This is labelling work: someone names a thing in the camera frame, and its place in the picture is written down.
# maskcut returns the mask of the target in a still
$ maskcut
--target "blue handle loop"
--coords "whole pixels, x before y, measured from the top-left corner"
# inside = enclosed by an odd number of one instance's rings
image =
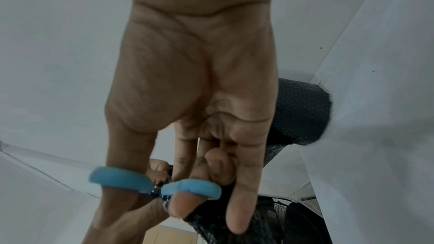
[[[102,187],[112,187],[150,193],[154,190],[154,183],[145,174],[113,168],[98,167],[89,177],[89,181]]]
[[[127,189],[141,193],[151,193],[154,190],[154,183],[145,174],[113,167],[96,168],[90,175],[89,181],[102,187]],[[166,184],[161,188],[163,196],[171,197],[175,193],[182,191],[214,200],[220,199],[222,196],[220,185],[199,179],[184,179]]]

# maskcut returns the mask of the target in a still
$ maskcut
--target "ceiling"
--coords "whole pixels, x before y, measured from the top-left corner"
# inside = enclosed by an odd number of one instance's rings
[[[280,76],[309,81],[363,1],[273,0]],[[0,0],[0,140],[104,162],[103,105],[130,5]],[[160,134],[154,157],[171,160],[173,137]]]

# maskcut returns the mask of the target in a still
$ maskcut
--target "scissors handle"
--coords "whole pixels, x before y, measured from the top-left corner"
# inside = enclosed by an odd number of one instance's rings
[[[89,181],[102,187],[112,187],[138,191],[140,193],[160,193],[162,197],[171,197],[177,192],[189,192],[218,200],[222,195],[220,185],[199,179],[184,179],[164,185],[161,191],[155,192],[154,183],[145,174],[113,168],[98,167],[89,177]]]

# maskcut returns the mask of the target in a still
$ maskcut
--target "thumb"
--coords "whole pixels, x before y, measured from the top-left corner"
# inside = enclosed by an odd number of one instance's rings
[[[147,230],[157,226],[167,218],[169,218],[169,214],[163,207],[163,201],[154,199],[145,206],[122,215],[107,230],[108,235],[104,237],[105,243],[129,243],[128,241],[143,236]]]

